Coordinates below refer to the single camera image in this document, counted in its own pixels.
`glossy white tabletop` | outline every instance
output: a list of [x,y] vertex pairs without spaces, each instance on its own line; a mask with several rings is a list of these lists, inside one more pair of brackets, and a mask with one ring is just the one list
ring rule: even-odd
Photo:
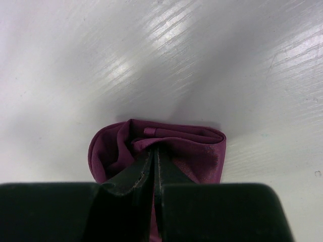
[[87,149],[140,118],[219,128],[222,182],[278,194],[322,241],[323,2],[0,3],[0,182],[93,180]]

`scratched surface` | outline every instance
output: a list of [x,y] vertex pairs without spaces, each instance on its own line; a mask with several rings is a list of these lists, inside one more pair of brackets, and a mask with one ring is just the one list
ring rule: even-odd
[[130,117],[207,125],[222,181],[322,241],[322,2],[4,0],[0,28],[0,182],[93,180],[91,138]]

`folded cloth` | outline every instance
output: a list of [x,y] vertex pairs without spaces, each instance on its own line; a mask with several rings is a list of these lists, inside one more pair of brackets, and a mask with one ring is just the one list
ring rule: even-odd
[[[94,179],[104,183],[131,165],[141,151],[157,142],[167,146],[172,162],[194,182],[220,182],[226,151],[226,136],[222,132],[207,127],[136,119],[107,126],[94,136],[88,152]],[[153,214],[150,241],[161,241],[154,236],[154,218]]]

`black object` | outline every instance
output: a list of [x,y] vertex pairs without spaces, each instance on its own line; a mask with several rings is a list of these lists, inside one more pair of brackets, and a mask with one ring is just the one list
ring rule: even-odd
[[293,241],[269,187],[197,185],[163,147],[102,185],[0,186],[0,241],[149,241],[153,196],[164,242]]

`burgundy fabric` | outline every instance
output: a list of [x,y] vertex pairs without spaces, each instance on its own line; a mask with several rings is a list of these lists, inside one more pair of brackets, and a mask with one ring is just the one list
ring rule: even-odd
[[[101,129],[92,139],[88,162],[98,183],[131,165],[137,154],[160,142],[167,145],[172,161],[196,183],[219,183],[226,151],[226,136],[200,126],[169,125],[130,119]],[[157,237],[154,211],[150,241]]]

